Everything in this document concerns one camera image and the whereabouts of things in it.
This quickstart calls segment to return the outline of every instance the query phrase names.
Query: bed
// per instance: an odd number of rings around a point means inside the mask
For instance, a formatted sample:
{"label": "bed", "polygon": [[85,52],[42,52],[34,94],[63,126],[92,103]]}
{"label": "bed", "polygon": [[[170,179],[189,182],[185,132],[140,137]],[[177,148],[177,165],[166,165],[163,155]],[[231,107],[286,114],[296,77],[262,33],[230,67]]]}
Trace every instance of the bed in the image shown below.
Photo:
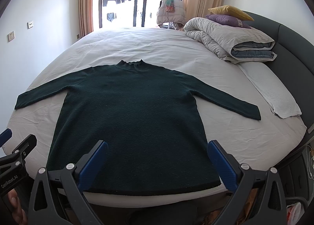
{"label": "bed", "polygon": [[[277,58],[266,64],[283,82],[301,108],[302,115],[281,119],[271,113],[268,103],[236,64],[220,60],[205,46],[181,31],[166,29],[126,28],[96,31],[82,38],[58,56],[34,80],[33,89],[62,75],[91,66],[139,61],[190,74],[201,81],[241,100],[257,105],[261,121],[248,119],[222,107],[197,98],[197,107],[207,140],[216,139],[239,163],[253,169],[267,170],[307,144],[313,131],[314,46],[299,34],[267,18],[249,13],[250,25],[276,41]],[[8,128],[13,136],[4,145],[11,151],[30,133],[36,135],[36,148],[26,158],[30,177],[47,163],[49,149],[66,96],[62,92],[13,112]],[[85,192],[92,204],[109,207],[150,207],[196,199],[226,191],[218,187],[182,194],[160,196],[124,196]]]}

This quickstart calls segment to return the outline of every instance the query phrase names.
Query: purple pillow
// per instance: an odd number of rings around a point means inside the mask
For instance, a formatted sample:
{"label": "purple pillow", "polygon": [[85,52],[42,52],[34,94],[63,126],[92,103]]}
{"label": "purple pillow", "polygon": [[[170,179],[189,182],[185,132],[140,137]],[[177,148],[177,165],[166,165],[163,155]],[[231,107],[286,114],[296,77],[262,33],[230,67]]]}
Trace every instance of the purple pillow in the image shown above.
{"label": "purple pillow", "polygon": [[251,29],[249,25],[243,23],[240,19],[228,15],[207,15],[207,19],[224,26],[233,26]]}

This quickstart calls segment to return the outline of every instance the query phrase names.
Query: wall outlet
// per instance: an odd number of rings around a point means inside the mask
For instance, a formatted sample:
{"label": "wall outlet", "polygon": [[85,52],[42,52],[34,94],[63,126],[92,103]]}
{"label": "wall outlet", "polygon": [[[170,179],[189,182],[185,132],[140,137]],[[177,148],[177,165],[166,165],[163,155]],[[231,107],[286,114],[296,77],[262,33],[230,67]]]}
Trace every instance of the wall outlet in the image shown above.
{"label": "wall outlet", "polygon": [[34,26],[33,21],[29,21],[27,23],[28,29],[32,28]]}
{"label": "wall outlet", "polygon": [[10,32],[7,37],[9,38],[9,41],[12,41],[15,38],[14,31]]}

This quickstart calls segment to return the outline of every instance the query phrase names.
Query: blue gripper pad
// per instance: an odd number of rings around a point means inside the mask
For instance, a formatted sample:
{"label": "blue gripper pad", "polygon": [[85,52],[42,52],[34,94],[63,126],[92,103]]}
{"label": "blue gripper pad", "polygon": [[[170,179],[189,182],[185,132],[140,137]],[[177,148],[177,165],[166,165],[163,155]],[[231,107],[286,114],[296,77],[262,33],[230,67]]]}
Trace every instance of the blue gripper pad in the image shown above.
{"label": "blue gripper pad", "polygon": [[92,157],[87,161],[78,176],[77,187],[80,192],[83,192],[91,187],[96,175],[106,162],[108,150],[108,144],[106,142],[102,142]]}
{"label": "blue gripper pad", "polygon": [[225,187],[228,190],[235,192],[238,187],[236,172],[233,170],[226,157],[218,149],[214,141],[208,143],[207,155],[217,170]]}
{"label": "blue gripper pad", "polygon": [[12,137],[11,129],[7,128],[0,134],[0,147],[2,147]]}

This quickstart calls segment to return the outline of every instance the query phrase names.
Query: bed frame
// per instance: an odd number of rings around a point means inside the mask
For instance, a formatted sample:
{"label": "bed frame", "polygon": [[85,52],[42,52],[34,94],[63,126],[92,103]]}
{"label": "bed frame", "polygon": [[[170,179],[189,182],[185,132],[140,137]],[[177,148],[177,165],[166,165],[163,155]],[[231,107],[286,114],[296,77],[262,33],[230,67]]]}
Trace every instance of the bed frame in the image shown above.
{"label": "bed frame", "polygon": [[246,12],[254,21],[246,21],[276,42],[272,51],[277,54],[274,61],[265,64],[277,75],[295,98],[307,131],[299,143],[280,163],[302,152],[314,139],[314,46],[304,37],[288,27],[260,15]]}

